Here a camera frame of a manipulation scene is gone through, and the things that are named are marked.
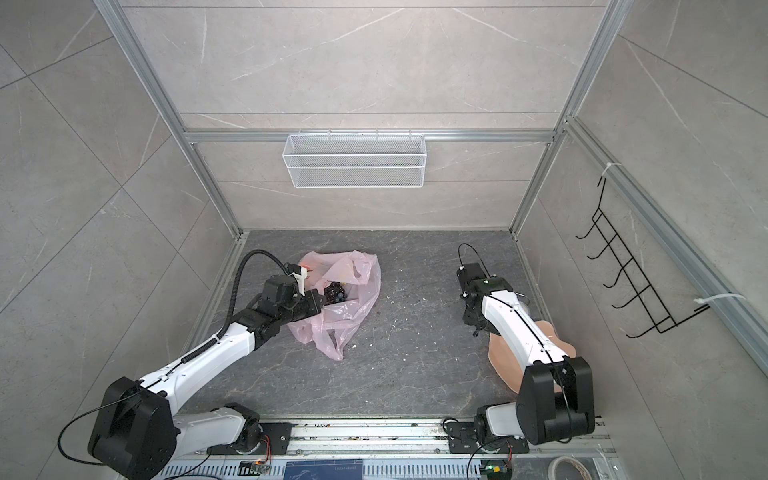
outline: gray tile wall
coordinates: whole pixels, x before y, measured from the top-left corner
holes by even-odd
[[[579,116],[768,319],[768,3],[638,0]]]
[[[124,5],[184,120],[218,128],[554,127],[604,11],[600,0]]]
[[[604,12],[600,0],[123,5],[185,124],[231,130],[552,128]],[[502,230],[543,147],[430,144],[421,189],[314,191],[293,188],[281,145],[200,150],[245,228]]]
[[[525,222],[521,244],[555,327],[593,368],[597,414],[630,478],[764,478],[768,380],[712,312],[664,334],[650,320],[596,231],[584,240],[600,170],[566,140]],[[609,184],[603,208],[676,319],[699,295]],[[617,254],[628,252],[616,242]],[[636,284],[638,272],[632,273]],[[657,312],[650,296],[652,312]]]
[[[0,6],[0,477],[113,478],[59,431],[187,339],[232,240],[169,137],[90,0]]]
[[[637,0],[579,116],[768,318],[766,20],[765,2]],[[623,463],[632,478],[764,478],[768,380],[721,321],[705,312],[627,338],[650,326],[646,313],[636,300],[611,307],[634,292],[623,276],[603,285],[618,265],[587,258],[598,235],[575,237],[590,226],[599,176],[567,141],[520,241],[561,336],[595,370]],[[690,315],[696,290],[610,186],[603,206],[672,314]],[[623,383],[605,389],[603,375]],[[628,402],[635,389],[644,405]]]
[[[506,230],[544,145],[434,142],[424,187],[330,189],[294,188],[281,143],[198,148],[243,228]]]

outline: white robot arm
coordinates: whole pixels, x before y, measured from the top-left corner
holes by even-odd
[[[569,358],[536,326],[506,280],[478,263],[456,272],[466,304],[464,323],[500,335],[524,371],[517,402],[481,409],[475,431],[486,439],[525,437],[537,445],[594,431],[592,373],[581,357]],[[554,391],[554,384],[560,392]]]
[[[263,292],[234,314],[237,286],[254,254],[272,258],[283,270],[264,283]],[[240,262],[224,326],[208,340],[138,381],[123,377],[104,394],[88,443],[88,453],[130,480],[153,478],[173,458],[215,445],[252,452],[262,432],[259,416],[236,403],[212,412],[178,415],[184,403],[213,377],[260,348],[282,325],[315,316],[325,297],[304,291],[306,268],[283,265],[263,250]]]

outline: gray stone floor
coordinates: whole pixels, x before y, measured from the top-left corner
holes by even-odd
[[[382,289],[335,362],[313,343],[302,345],[287,328],[209,382],[188,412],[239,402],[261,415],[468,415],[514,399],[488,361],[488,334],[472,336],[462,322],[456,248],[468,242],[491,273],[533,298],[509,233],[482,231],[254,231],[245,251],[263,248],[283,262],[303,254],[360,250],[379,257]],[[465,263],[474,253],[462,249]],[[240,282],[237,309],[277,273],[254,257]],[[220,305],[220,325],[227,305]],[[532,306],[538,318],[538,308]]]

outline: white wire basket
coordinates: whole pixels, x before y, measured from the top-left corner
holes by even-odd
[[[421,187],[421,134],[291,134],[283,160],[296,188]]]

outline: white cable tie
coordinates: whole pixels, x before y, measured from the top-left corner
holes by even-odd
[[[612,164],[611,162],[608,162],[607,164],[605,164],[605,169],[603,169],[603,173],[600,174],[600,176],[605,177],[605,172],[607,172],[608,169],[613,167],[614,165],[621,165],[621,164]]]
[[[694,298],[694,302],[704,305],[705,303],[719,298],[741,298],[742,300],[746,300],[744,295],[738,293],[718,293],[717,295],[708,296],[707,298]]]

